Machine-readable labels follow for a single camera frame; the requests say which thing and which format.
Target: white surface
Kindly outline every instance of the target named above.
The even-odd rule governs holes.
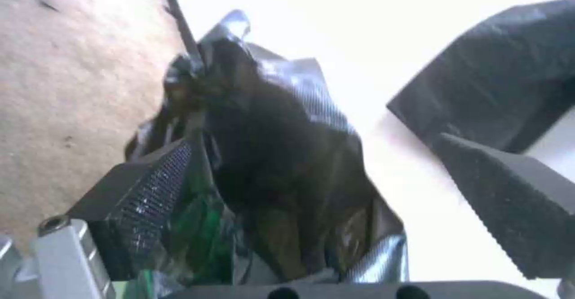
[[[287,58],[316,57],[333,99],[361,134],[368,173],[403,219],[413,281],[526,281],[441,164],[385,108],[412,76],[475,23],[545,0],[179,0],[196,38],[234,9],[248,40]]]
[[[575,128],[575,107],[565,113],[525,154],[575,182],[573,128]]]

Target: black plastic bag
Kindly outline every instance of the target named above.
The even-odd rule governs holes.
[[[201,56],[177,57],[158,115],[127,146],[129,161],[182,138],[201,150],[150,268],[185,285],[406,281],[403,224],[317,62],[247,44],[248,31],[234,11]]]

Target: dark fabric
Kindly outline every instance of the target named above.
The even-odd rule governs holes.
[[[367,178],[361,141],[329,98],[317,62],[247,45],[242,16],[228,15],[199,43],[202,64],[174,60],[162,108],[138,129],[127,160],[201,131],[214,190],[242,226],[244,251],[279,282],[323,280],[330,270],[343,278],[365,254],[378,255],[372,249],[387,237],[402,238],[389,250],[406,256],[403,224]],[[248,283],[257,270],[251,255],[232,283]],[[395,277],[371,282],[407,278],[407,258],[384,261]]]
[[[575,101],[575,0],[513,7],[456,39],[389,104],[427,146],[440,133],[508,152]]]

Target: textured black surface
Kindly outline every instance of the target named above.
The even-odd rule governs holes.
[[[449,133],[520,152],[575,101],[575,0],[483,21],[425,67],[388,108],[427,146]]]
[[[184,182],[186,140],[115,166],[69,211],[88,222],[113,280],[135,277],[170,217]]]
[[[442,135],[437,155],[527,278],[560,278],[575,258],[575,185],[538,160]]]
[[[499,282],[427,282],[378,285],[198,286],[166,299],[543,299],[541,295]]]

